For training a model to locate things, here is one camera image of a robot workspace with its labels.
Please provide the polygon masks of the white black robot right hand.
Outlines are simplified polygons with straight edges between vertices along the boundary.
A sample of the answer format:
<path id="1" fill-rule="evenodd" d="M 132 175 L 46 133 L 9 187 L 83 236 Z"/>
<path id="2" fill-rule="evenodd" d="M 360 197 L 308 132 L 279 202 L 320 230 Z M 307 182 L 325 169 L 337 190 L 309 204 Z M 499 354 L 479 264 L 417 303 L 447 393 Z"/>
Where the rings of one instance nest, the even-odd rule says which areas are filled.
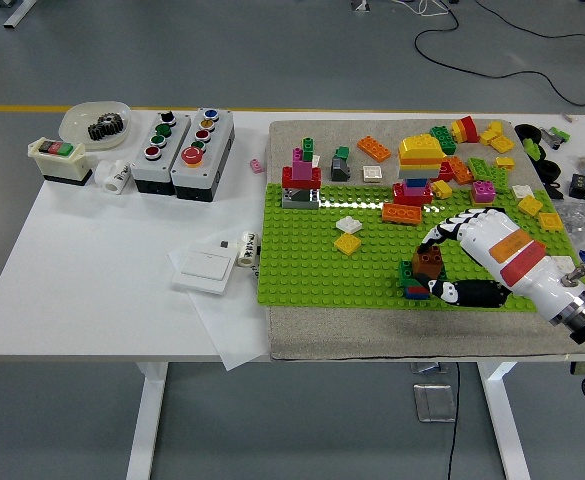
<path id="1" fill-rule="evenodd" d="M 428 253 L 445 240 L 456 240 L 484 267 L 490 280 L 443 281 L 425 273 L 415 279 L 431 294 L 461 307 L 499 308 L 510 294 L 531 300 L 552 324 L 571 331 L 585 326 L 585 286 L 565 286 L 546 247 L 521 229 L 501 208 L 469 209 L 433 227 L 418 247 Z"/>

